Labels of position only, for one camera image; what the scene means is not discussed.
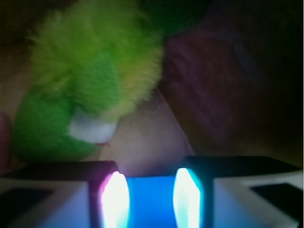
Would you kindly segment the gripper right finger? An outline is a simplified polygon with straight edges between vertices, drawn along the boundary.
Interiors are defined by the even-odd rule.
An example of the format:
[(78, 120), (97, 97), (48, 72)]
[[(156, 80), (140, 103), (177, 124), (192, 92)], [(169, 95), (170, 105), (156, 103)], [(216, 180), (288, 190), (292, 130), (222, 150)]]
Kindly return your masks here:
[(303, 170), (265, 156), (187, 157), (173, 209), (180, 228), (301, 228)]

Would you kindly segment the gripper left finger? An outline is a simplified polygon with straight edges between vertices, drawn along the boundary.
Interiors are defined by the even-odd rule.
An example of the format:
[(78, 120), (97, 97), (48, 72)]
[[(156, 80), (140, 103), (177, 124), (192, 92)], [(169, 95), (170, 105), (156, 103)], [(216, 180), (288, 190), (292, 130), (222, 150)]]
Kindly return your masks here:
[(114, 161), (36, 163), (0, 177), (3, 228), (125, 228), (129, 206)]

